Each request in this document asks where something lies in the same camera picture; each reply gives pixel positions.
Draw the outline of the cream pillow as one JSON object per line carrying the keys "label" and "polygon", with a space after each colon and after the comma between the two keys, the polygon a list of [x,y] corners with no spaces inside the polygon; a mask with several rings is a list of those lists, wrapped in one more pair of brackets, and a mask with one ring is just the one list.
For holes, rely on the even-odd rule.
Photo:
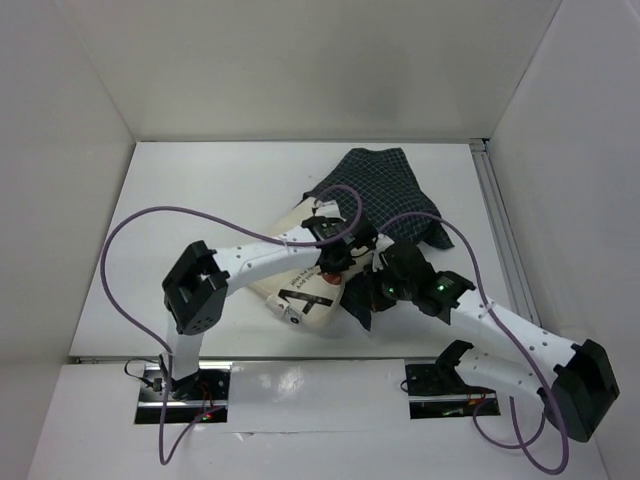
{"label": "cream pillow", "polygon": [[[316,198],[309,197],[299,203],[286,216],[267,230],[269,235],[283,234],[300,225],[308,218]],[[343,230],[360,219],[368,219],[363,210],[356,210],[355,216],[342,220],[329,218],[338,230]],[[321,330],[332,321],[339,307],[345,308],[349,302],[358,302],[358,291],[362,283],[361,273],[346,280],[343,275],[322,274],[319,266],[294,269],[257,281],[249,288],[262,297],[265,305],[280,320],[295,328]]]}

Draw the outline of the dark checked pillowcase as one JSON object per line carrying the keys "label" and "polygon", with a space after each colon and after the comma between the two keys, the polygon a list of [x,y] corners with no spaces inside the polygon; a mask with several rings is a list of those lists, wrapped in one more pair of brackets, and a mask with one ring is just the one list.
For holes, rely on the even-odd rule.
{"label": "dark checked pillowcase", "polygon": [[[343,217],[354,217],[357,204],[351,194],[343,190],[324,193],[334,185],[346,185],[355,190],[361,197],[364,215],[377,228],[404,213],[420,211],[437,217],[441,215],[435,203],[420,189],[400,148],[381,151],[354,148],[322,181],[302,194],[303,198],[332,198],[338,203]],[[424,242],[438,250],[454,247],[446,230],[426,217],[398,220],[385,228],[384,234],[396,242]]]}

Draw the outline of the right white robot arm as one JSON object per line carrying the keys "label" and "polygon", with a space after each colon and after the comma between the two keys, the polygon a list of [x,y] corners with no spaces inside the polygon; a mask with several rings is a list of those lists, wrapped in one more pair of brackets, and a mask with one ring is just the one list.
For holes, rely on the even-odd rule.
{"label": "right white robot arm", "polygon": [[472,281],[435,270],[410,242],[379,240],[365,279],[371,311],[410,303],[451,328],[454,340],[436,360],[436,379],[448,392],[468,385],[535,399],[556,429],[582,443],[620,395],[602,345],[558,336],[483,298]]}

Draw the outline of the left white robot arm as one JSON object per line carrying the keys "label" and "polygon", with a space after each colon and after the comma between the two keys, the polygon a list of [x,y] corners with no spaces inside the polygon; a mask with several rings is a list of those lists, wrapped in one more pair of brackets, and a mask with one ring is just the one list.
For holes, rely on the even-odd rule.
{"label": "left white robot arm", "polygon": [[196,390],[204,333],[220,321],[228,296],[294,270],[343,277],[356,264],[356,251],[375,247],[378,232],[366,217],[357,215],[348,224],[336,203],[322,207],[328,216],[310,216],[254,243],[216,250],[197,241],[185,249],[162,282],[175,325],[168,332],[161,385],[172,397],[184,399]]}

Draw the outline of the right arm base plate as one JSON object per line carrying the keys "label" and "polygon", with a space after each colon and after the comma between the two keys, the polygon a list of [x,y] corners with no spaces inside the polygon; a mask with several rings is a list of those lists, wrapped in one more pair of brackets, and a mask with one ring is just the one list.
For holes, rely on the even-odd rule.
{"label": "right arm base plate", "polygon": [[406,363],[405,374],[400,389],[408,396],[412,420],[472,417],[478,405],[479,416],[500,415],[494,391],[442,380],[434,363]]}

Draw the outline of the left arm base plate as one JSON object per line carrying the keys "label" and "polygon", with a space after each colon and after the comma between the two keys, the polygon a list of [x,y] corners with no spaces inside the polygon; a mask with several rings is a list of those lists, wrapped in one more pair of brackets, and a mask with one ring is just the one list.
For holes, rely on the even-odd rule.
{"label": "left arm base plate", "polygon": [[[134,423],[158,425],[166,382],[158,361],[141,364],[140,373],[125,365],[125,374],[138,381],[138,394]],[[195,418],[202,423],[226,423],[231,383],[231,364],[228,362],[200,363],[200,370],[186,383],[173,386],[168,395],[165,422],[188,424]]]}

